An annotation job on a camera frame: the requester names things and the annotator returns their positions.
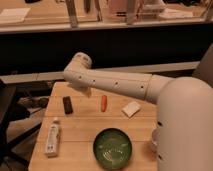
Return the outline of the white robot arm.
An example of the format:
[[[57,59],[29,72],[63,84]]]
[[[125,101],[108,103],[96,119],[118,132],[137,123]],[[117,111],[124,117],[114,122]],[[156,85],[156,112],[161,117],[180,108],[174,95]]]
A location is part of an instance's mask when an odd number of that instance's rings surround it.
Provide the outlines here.
[[[91,65],[91,58],[78,52],[63,77],[78,91],[93,87],[156,106],[157,171],[213,171],[213,87],[194,77],[100,71]]]

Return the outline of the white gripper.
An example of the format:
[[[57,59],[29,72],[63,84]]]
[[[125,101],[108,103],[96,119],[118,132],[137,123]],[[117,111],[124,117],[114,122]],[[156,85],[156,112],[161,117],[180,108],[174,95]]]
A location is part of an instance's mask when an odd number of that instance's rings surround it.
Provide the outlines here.
[[[73,83],[69,83],[68,84],[69,87],[73,88],[76,91],[81,91],[83,92],[83,94],[90,98],[92,95],[91,89],[86,87],[86,86],[82,86],[82,85],[78,85],[78,84],[73,84]]]

